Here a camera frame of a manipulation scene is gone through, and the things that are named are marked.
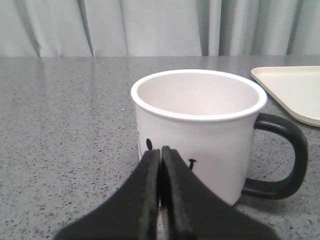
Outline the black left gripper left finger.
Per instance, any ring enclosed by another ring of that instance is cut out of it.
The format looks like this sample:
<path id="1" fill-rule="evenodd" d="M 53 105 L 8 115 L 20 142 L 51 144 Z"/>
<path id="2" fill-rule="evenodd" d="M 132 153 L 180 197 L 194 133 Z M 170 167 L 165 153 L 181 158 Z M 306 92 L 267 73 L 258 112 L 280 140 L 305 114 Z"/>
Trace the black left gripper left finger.
<path id="1" fill-rule="evenodd" d="M 102 205 L 61 229 L 56 240 L 155 240 L 160 150 L 146 151 L 125 183 Z"/>

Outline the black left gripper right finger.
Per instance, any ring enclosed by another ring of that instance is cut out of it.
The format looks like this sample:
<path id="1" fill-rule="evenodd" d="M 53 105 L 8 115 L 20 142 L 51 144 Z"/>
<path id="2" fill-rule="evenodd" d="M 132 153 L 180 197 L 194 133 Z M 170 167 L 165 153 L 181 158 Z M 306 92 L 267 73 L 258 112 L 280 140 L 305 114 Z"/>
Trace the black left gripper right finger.
<path id="1" fill-rule="evenodd" d="M 253 240 L 254 221 L 214 195 L 179 153 L 161 149 L 161 204 L 170 240 Z"/>

